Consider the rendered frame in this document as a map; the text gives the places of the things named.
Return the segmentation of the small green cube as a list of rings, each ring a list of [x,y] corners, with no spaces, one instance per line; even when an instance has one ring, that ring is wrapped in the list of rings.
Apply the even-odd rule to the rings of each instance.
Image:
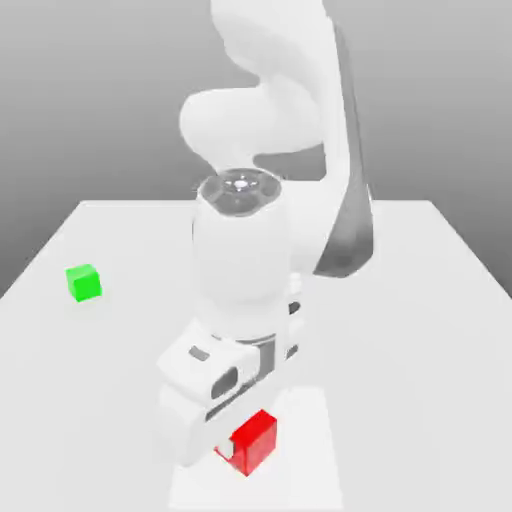
[[[83,264],[65,270],[68,290],[77,302],[102,295],[99,273],[91,264]]]

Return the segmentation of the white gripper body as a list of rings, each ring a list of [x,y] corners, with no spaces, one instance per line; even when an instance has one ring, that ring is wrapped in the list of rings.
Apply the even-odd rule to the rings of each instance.
[[[277,395],[293,386],[299,374],[300,363],[286,361],[213,416],[208,415],[205,406],[167,384],[162,385],[158,396],[160,430],[175,462],[185,467],[197,463],[259,410],[268,411]]]

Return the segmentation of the small red cube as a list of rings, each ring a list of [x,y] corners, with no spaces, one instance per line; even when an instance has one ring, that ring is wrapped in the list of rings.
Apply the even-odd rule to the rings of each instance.
[[[224,459],[248,477],[275,449],[277,419],[260,409],[229,437],[236,446],[231,459]]]

